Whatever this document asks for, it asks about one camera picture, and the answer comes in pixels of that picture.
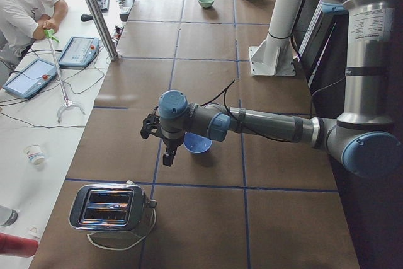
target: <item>white cup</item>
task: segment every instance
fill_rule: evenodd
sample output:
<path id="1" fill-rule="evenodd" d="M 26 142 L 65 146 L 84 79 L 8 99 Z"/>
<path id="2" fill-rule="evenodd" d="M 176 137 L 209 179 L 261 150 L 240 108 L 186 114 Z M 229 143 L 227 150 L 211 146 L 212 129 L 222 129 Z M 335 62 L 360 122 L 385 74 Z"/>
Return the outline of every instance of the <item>white cup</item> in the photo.
<path id="1" fill-rule="evenodd" d="M 24 153 L 31 161 L 31 163 L 38 165 L 45 160 L 45 155 L 43 154 L 39 145 L 33 144 L 24 148 Z"/>

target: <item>man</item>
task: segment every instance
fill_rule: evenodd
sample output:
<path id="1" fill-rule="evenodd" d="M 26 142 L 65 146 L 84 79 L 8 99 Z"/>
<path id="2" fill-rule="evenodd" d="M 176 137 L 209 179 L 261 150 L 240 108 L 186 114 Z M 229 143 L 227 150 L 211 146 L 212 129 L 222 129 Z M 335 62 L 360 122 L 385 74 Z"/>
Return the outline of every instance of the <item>man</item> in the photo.
<path id="1" fill-rule="evenodd" d="M 54 7 L 52 17 L 45 13 L 44 4 Z M 18 65 L 34 41 L 45 38 L 45 29 L 57 32 L 66 14 L 64 0 L 0 0 L 0 30 L 7 40 L 0 57 Z"/>

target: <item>blue joint cap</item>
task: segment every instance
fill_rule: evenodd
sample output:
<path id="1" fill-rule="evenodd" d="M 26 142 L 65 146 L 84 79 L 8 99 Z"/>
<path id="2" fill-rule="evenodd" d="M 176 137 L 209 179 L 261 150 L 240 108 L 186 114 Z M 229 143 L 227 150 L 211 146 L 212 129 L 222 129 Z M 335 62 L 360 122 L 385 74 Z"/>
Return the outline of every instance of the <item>blue joint cap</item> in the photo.
<path id="1" fill-rule="evenodd" d="M 188 106 L 186 96 L 180 91 L 166 91 L 159 98 L 158 111 L 161 118 L 174 119 L 184 113 Z"/>
<path id="2" fill-rule="evenodd" d="M 391 173 L 403 160 L 403 147 L 387 132 L 369 132 L 349 142 L 341 155 L 344 167 L 362 177 L 378 178 Z"/>
<path id="3" fill-rule="evenodd" d="M 210 140 L 222 142 L 227 135 L 231 118 L 223 113 L 217 113 L 210 121 L 207 135 Z"/>
<path id="4" fill-rule="evenodd" d="M 340 3 L 322 2 L 322 12 L 325 14 L 335 14 L 335 15 L 348 14 L 348 11 Z"/>

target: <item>green handle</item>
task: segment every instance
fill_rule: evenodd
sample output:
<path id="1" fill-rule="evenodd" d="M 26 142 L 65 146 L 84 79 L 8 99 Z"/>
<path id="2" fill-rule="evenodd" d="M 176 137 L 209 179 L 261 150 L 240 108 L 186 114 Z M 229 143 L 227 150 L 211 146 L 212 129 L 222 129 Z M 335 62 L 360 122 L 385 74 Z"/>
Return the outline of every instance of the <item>green handle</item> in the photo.
<path id="1" fill-rule="evenodd" d="M 48 38 L 48 39 L 53 39 L 53 40 L 55 40 L 55 41 L 57 41 L 57 42 L 60 42 L 60 41 L 53 35 L 53 34 L 55 33 L 55 30 L 54 30 L 53 28 L 51 28 L 50 30 L 45 30 L 44 32 L 45 32 L 46 38 Z"/>

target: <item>brown tile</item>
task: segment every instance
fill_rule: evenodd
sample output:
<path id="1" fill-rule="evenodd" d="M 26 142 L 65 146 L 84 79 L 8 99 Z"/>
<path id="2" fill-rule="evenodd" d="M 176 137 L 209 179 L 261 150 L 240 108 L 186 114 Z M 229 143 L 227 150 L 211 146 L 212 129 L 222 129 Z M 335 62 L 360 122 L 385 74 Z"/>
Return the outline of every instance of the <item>brown tile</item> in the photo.
<path id="1" fill-rule="evenodd" d="M 159 183 L 242 186 L 241 138 L 228 133 L 223 142 L 213 141 L 203 154 L 191 154 L 182 145 L 171 167 L 162 165 L 162 145 L 157 172 Z"/>
<path id="2" fill-rule="evenodd" d="M 247 268 L 242 190 L 156 186 L 142 268 Z"/>
<path id="3" fill-rule="evenodd" d="M 336 189 L 327 154 L 306 143 L 245 135 L 244 157 L 248 186 Z"/>
<path id="4" fill-rule="evenodd" d="M 152 109 L 169 88 L 172 66 L 173 60 L 161 59 L 112 62 L 94 105 Z"/>
<path id="5" fill-rule="evenodd" d="M 237 64 L 234 61 L 177 60 L 171 89 L 182 91 L 189 102 L 202 104 L 214 98 L 235 79 L 227 92 L 227 104 L 238 106 Z M 223 103 L 223 96 L 215 102 Z"/>
<path id="6" fill-rule="evenodd" d="M 67 178 L 152 182 L 159 139 L 140 136 L 151 110 L 94 108 Z"/>
<path id="7" fill-rule="evenodd" d="M 249 60 L 249 47 L 258 47 L 267 37 L 268 25 L 236 25 L 239 60 Z"/>
<path id="8" fill-rule="evenodd" d="M 183 0 L 136 0 L 130 20 L 180 21 Z"/>
<path id="9" fill-rule="evenodd" d="M 310 93 L 303 72 L 297 75 L 251 76 L 248 62 L 240 62 L 239 91 L 242 107 L 274 113 L 309 113 Z"/>
<path id="10" fill-rule="evenodd" d="M 356 268 L 339 195 L 248 190 L 252 268 Z"/>
<path id="11" fill-rule="evenodd" d="M 182 24 L 177 58 L 235 60 L 234 25 Z"/>
<path id="12" fill-rule="evenodd" d="M 276 0 L 235 0 L 236 23 L 268 25 Z"/>
<path id="13" fill-rule="evenodd" d="M 123 57 L 173 58 L 178 30 L 179 23 L 129 21 L 116 49 Z"/>
<path id="14" fill-rule="evenodd" d="M 233 23 L 234 1 L 215 0 L 211 8 L 202 8 L 198 0 L 185 0 L 183 22 Z"/>
<path id="15" fill-rule="evenodd" d="M 43 268 L 137 268 L 142 245 L 127 251 L 108 251 L 94 247 L 86 232 L 73 229 L 69 223 L 71 205 L 78 190 L 89 183 L 65 181 L 31 269 Z M 149 186 L 142 186 L 147 195 Z"/>

